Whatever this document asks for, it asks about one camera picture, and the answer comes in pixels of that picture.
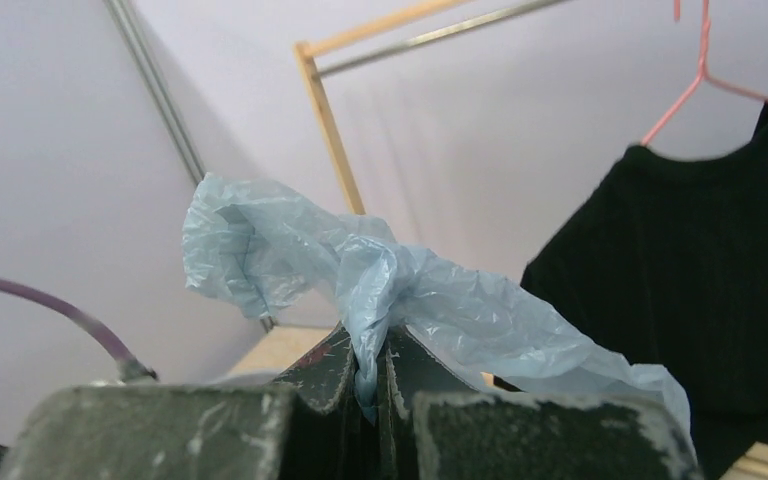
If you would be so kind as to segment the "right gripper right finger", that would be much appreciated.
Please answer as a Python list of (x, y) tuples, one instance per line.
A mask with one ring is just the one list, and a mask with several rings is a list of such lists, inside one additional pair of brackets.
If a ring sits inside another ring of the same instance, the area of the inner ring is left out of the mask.
[(419, 392), (473, 392), (404, 327), (388, 331), (378, 357), (378, 437), (381, 477), (417, 479), (411, 419)]

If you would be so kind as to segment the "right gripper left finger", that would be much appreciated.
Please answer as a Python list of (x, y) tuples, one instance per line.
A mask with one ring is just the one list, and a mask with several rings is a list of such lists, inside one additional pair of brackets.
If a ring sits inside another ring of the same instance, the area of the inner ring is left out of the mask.
[(349, 334), (337, 327), (278, 376), (296, 391), (281, 479), (350, 479), (362, 469), (355, 370)]

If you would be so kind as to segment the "light blue trash bag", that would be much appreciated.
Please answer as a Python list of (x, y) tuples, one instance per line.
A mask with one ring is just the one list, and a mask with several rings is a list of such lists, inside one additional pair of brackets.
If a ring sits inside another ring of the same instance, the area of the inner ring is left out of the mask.
[(182, 248), (188, 288), (249, 319), (274, 317), (311, 290), (331, 301), (365, 412), (385, 338), (406, 326), (470, 380), (490, 373), (529, 393), (642, 396), (691, 425), (687, 394), (664, 366), (628, 362), (503, 275), (398, 243), (384, 220), (332, 214), (280, 182), (206, 176)]

